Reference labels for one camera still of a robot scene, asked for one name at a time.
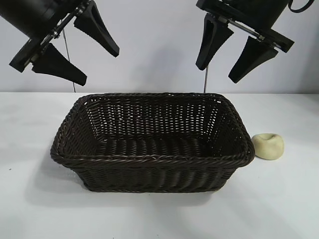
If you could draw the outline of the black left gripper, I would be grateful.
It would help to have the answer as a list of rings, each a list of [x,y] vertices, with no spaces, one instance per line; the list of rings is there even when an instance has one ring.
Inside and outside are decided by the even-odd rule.
[[[2,0],[1,17],[29,38],[9,65],[23,72],[32,63],[35,73],[56,76],[84,86],[87,76],[50,43],[80,10],[83,12],[76,17],[74,26],[112,56],[118,56],[120,49],[93,0],[88,3],[85,0]]]

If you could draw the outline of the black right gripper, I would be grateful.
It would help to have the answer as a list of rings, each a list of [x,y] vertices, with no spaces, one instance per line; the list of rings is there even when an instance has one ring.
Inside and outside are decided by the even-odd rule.
[[[196,6],[208,12],[204,18],[202,43],[196,60],[198,69],[205,70],[219,48],[234,34],[227,22],[218,20],[219,16],[258,39],[248,37],[228,75],[233,83],[238,83],[256,67],[275,58],[278,51],[273,46],[287,53],[294,42],[272,27],[288,3],[287,0],[197,1]]]

